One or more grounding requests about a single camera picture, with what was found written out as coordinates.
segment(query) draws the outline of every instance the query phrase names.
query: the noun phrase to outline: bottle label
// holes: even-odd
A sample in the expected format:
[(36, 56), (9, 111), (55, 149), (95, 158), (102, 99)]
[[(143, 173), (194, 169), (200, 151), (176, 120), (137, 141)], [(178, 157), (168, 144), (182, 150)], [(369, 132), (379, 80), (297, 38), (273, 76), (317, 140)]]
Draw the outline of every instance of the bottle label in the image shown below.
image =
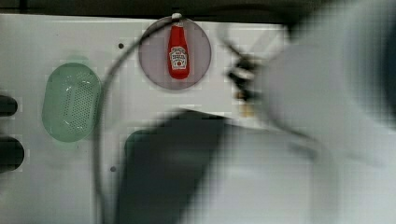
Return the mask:
[(186, 69), (187, 67), (187, 53), (182, 47), (172, 47), (169, 53), (169, 58), (173, 70)]

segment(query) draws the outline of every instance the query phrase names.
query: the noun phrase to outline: black knob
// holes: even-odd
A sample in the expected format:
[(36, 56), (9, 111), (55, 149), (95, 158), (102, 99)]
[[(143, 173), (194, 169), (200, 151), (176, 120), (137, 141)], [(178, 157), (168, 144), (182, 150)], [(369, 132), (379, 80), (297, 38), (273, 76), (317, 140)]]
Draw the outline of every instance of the black knob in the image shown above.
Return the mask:
[(12, 137), (0, 137), (0, 174), (16, 170), (22, 164), (24, 150), (22, 144)]

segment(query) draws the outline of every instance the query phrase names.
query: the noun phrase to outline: ketchup bottle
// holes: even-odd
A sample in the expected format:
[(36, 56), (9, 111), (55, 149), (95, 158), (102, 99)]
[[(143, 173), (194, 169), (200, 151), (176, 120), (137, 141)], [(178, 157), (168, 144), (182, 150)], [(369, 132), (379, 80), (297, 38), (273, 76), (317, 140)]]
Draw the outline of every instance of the ketchup bottle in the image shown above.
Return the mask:
[[(180, 14), (178, 13), (172, 15), (172, 19), (179, 17)], [(181, 21), (175, 22), (172, 25), (167, 55), (169, 75), (176, 79), (188, 77), (190, 73), (189, 50), (187, 49), (183, 23)]]

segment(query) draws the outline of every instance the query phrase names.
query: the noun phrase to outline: green basket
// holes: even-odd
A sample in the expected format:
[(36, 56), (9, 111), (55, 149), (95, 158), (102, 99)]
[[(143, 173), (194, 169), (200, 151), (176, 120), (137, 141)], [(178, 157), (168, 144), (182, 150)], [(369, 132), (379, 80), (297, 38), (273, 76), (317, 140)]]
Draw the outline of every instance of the green basket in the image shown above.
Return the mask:
[(98, 76), (80, 63), (58, 67), (49, 77), (42, 120), (47, 132), (62, 142), (86, 137), (97, 121), (101, 98)]

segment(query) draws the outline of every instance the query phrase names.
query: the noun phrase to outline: black object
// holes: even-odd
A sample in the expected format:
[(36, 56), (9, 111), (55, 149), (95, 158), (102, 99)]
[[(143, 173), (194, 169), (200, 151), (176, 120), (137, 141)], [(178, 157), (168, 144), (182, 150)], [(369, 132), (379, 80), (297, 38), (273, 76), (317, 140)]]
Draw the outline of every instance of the black object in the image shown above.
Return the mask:
[(133, 134), (115, 223), (176, 224), (219, 151), (224, 126), (223, 117), (185, 111)]
[(18, 110), (18, 103), (9, 96), (0, 95), (0, 117), (14, 115)]
[(12, 137), (0, 137), (0, 174), (16, 170), (22, 164), (24, 150), (22, 144)]

